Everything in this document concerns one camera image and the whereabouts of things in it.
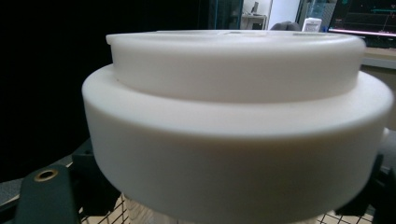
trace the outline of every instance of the dark background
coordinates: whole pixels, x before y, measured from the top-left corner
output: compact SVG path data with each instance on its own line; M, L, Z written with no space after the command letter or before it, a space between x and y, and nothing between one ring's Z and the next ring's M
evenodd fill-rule
M81 86L112 63L106 35L207 29L209 0L0 3L0 182L89 138Z

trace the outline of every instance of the computer screen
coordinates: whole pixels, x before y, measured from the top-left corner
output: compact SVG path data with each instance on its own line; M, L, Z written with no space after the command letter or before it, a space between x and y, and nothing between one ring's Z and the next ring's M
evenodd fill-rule
M395 44L396 1L337 0L328 32L358 35L365 40Z

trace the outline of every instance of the black plastic mount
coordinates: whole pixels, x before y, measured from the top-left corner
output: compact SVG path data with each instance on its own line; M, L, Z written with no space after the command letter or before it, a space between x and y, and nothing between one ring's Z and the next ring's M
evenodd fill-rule
M0 206L0 223L80 223L105 216L120 197L96 164L88 139L73 154L70 166L50 165L22 180L20 197Z
M349 203L336 209L341 216L363 216L371 205L374 224L396 223L396 175L392 168L382 166L384 155L378 154L364 189Z

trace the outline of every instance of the screw hole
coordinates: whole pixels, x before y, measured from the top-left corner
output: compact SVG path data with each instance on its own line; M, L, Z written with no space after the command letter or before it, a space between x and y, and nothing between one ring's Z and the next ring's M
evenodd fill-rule
M44 182L44 181L52 179L57 174L58 174L57 170L54 170L54 169L45 170L45 171L42 171L42 172L38 173L35 176L35 181L36 182Z

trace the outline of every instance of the white cylindrical object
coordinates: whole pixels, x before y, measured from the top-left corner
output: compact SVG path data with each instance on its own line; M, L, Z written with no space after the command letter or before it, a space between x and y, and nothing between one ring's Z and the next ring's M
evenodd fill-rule
M366 184L392 105L354 36L109 35L83 97L93 152L128 198L198 223L286 223Z

